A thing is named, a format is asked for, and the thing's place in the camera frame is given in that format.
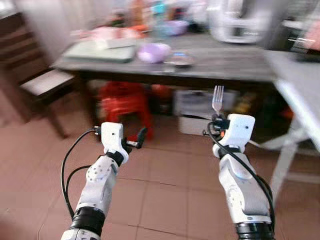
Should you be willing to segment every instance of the purple bowl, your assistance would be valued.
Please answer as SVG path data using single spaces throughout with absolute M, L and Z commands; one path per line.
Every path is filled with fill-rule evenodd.
M 166 21 L 165 34 L 168 36 L 178 36 L 187 32 L 189 23 L 182 20 Z
M 146 63 L 155 64 L 163 62 L 169 55 L 171 47 L 163 43 L 147 43 L 140 47 L 137 56 Z

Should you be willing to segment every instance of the electrical wire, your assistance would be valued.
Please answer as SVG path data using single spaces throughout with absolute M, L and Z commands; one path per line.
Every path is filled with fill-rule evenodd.
M 273 200 L 272 197 L 269 193 L 269 190 L 267 189 L 269 186 L 267 184 L 267 182 L 265 180 L 261 180 L 262 177 L 257 176 L 254 171 L 251 170 L 251 168 L 244 162 L 242 161 L 237 155 L 235 155 L 233 152 L 230 152 L 226 147 L 224 147 L 220 142 L 218 142 L 215 137 L 213 136 L 210 126 L 214 125 L 213 122 L 209 122 L 207 125 L 207 132 L 210 136 L 210 138 L 212 139 L 212 141 L 217 144 L 221 149 L 223 149 L 226 153 L 228 153 L 231 157 L 233 157 L 235 160 L 237 160 L 251 175 L 252 177 L 255 179 L 255 181 L 258 183 L 259 187 L 262 189 L 262 191 L 264 192 L 269 206 L 270 206 L 270 218 L 271 218 L 271 226 L 272 226 L 272 230 L 275 231 L 275 210 L 274 210 L 274 206 L 273 206 Z
M 81 167 L 78 167 L 76 168 L 75 170 L 73 170 L 70 175 L 68 176 L 68 179 L 66 180 L 66 184 L 65 184 L 65 193 L 66 193 L 66 198 L 67 200 L 69 201 L 69 194 L 68 194 L 68 189 L 69 189 L 69 183 L 70 183 L 70 180 L 72 178 L 72 176 L 79 170 L 81 169 L 88 169 L 90 168 L 91 165 L 86 165 L 86 166 L 81 166 Z
M 77 145 L 77 143 L 87 134 L 91 133 L 91 132 L 95 132 L 96 129 L 95 128 L 90 128 L 89 130 L 85 131 L 83 134 L 81 134 L 73 143 L 73 145 L 69 148 L 68 152 L 66 153 L 63 161 L 62 161 L 62 165 L 61 165 L 61 175 L 60 175 L 60 183 L 61 183 L 61 189 L 62 189 L 62 194 L 64 197 L 64 201 L 65 204 L 69 210 L 70 216 L 71 218 L 74 217 L 75 213 L 71 207 L 71 204 L 69 202 L 69 198 L 68 198 L 68 194 L 66 192 L 66 188 L 65 188 L 65 166 L 66 166 L 66 162 L 68 159 L 69 154 L 71 153 L 71 151 L 74 149 L 74 147 Z

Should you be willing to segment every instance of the table leg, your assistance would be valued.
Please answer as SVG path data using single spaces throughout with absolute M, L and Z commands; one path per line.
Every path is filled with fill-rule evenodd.
M 90 89 L 88 88 L 86 81 L 80 77 L 78 73 L 73 73 L 75 75 L 74 78 L 74 86 L 79 91 L 82 103 L 85 107 L 87 117 L 89 119 L 90 125 L 97 126 L 99 125 L 99 121 L 96 115 L 96 100 L 93 97 Z
M 276 204 L 276 199 L 280 193 L 284 180 L 289 172 L 292 161 L 298 150 L 298 143 L 301 139 L 295 138 L 295 132 L 299 129 L 298 120 L 294 117 L 292 119 L 290 128 L 288 130 L 287 138 L 284 141 L 283 147 L 280 151 L 280 156 L 277 160 L 275 170 L 271 178 L 271 189 L 273 193 L 273 205 Z

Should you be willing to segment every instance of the white appliance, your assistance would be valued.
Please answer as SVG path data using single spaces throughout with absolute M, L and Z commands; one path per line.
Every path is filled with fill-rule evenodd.
M 272 1 L 209 0 L 207 7 L 210 32 L 221 42 L 253 44 L 269 28 Z

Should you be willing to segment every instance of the chair seat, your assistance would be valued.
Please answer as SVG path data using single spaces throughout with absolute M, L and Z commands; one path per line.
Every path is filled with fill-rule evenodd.
M 74 77 L 72 75 L 65 72 L 51 70 L 30 81 L 27 81 L 26 83 L 22 84 L 21 87 L 33 95 L 40 96 L 73 78 Z

